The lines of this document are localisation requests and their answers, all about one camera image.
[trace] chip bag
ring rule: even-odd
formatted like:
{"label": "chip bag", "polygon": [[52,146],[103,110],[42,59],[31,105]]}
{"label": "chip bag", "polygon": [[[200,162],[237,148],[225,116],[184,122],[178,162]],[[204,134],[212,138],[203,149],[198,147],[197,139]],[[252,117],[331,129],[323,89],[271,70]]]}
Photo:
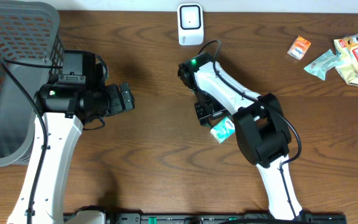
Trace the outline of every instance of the chip bag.
{"label": "chip bag", "polygon": [[337,56],[342,65],[335,69],[348,85],[358,86],[358,35],[334,40]]}

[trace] green connector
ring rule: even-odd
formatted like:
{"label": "green connector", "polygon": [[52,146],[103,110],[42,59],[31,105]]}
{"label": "green connector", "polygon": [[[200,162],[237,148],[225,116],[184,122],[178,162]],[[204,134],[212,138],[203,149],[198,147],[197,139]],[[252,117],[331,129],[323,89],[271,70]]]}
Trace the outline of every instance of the green connector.
{"label": "green connector", "polygon": [[157,224],[157,218],[155,218],[155,217],[150,217],[150,218],[149,218],[149,224]]}

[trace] wood grain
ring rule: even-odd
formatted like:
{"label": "wood grain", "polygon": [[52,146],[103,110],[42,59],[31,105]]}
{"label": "wood grain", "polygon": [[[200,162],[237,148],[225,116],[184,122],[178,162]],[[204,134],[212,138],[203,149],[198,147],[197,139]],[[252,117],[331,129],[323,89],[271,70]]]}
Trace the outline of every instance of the wood grain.
{"label": "wood grain", "polygon": [[[262,179],[235,137],[219,145],[198,124],[195,97],[177,78],[177,65],[199,47],[179,46],[175,13],[60,15],[66,49],[100,54],[108,83],[129,82],[136,105],[80,137],[65,212],[84,205],[145,213],[268,209]],[[358,34],[358,15],[205,13],[204,23],[205,40],[223,41],[223,68],[247,88],[278,96],[297,128],[304,150],[290,170],[303,208],[344,213],[348,223],[358,223],[358,87],[346,85],[335,70],[325,82],[303,70],[334,50],[333,39]],[[312,43],[301,61],[287,55],[298,35]],[[290,150],[295,153],[295,143]],[[0,223],[14,208],[25,170],[0,168]]]}

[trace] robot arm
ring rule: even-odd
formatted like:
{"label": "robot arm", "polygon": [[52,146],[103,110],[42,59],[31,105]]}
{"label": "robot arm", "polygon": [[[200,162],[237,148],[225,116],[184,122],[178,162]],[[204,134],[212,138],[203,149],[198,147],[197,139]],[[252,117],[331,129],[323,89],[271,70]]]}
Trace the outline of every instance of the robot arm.
{"label": "robot arm", "polygon": [[[74,148],[83,126],[104,116],[134,109],[134,99],[127,83],[105,86],[108,69],[102,59],[91,52],[66,50],[63,74],[54,83],[44,84],[35,95],[35,104],[43,114],[47,128],[48,149],[43,159],[44,141],[40,122],[35,120],[34,143],[23,188],[7,224],[63,224],[63,199]],[[32,210],[28,204],[39,161],[38,177]],[[99,210],[84,210],[67,223],[105,224],[106,214]]]}
{"label": "robot arm", "polygon": [[[218,62],[216,70],[221,78],[234,88],[282,113],[280,103],[271,93],[262,97],[248,90],[230,77]],[[233,115],[239,148],[246,159],[257,166],[262,176],[270,213],[276,219],[295,219],[302,207],[293,190],[288,164],[282,166],[284,178],[280,172],[280,164],[288,159],[288,144],[291,141],[287,124],[226,85],[215,74],[213,57],[210,54],[203,52],[180,64],[178,76],[199,99],[195,106],[201,124],[206,124],[206,118],[216,119],[225,114]],[[258,119],[266,119],[267,122],[263,126],[257,126],[255,121]]]}

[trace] white wall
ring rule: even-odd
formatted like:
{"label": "white wall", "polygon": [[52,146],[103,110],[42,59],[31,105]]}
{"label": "white wall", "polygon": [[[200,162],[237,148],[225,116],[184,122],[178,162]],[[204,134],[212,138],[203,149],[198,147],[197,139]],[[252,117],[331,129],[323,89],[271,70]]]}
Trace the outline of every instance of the white wall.
{"label": "white wall", "polygon": [[358,0],[25,0],[43,1],[59,10],[176,11],[198,2],[206,12],[342,12],[358,13]]}

